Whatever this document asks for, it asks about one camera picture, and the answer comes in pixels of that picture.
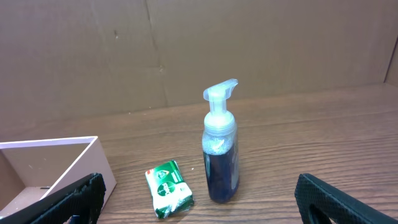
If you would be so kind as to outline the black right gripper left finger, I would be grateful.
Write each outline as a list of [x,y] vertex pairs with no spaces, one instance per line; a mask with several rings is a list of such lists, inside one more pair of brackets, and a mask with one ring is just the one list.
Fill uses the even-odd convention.
[[100,173],[91,173],[32,205],[1,218],[3,224],[96,223],[106,186]]

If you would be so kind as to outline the green soap bar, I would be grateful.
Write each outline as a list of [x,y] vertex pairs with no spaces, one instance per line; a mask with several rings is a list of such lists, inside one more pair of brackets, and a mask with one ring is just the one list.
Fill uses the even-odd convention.
[[145,177],[157,218],[165,219],[193,206],[193,193],[175,160],[147,170]]

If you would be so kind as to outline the foaming soap pump bottle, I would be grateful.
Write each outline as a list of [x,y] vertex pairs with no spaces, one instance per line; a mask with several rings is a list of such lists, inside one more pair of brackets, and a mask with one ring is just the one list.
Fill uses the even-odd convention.
[[203,92],[210,111],[204,118],[201,145],[208,193],[217,203],[230,201],[239,186],[238,127],[226,105],[237,85],[232,78]]

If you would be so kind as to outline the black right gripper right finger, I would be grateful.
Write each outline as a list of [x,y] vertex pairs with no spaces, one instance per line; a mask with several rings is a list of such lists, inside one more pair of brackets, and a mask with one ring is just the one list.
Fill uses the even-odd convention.
[[312,174],[300,174],[295,199],[304,224],[397,224],[397,220],[362,203]]

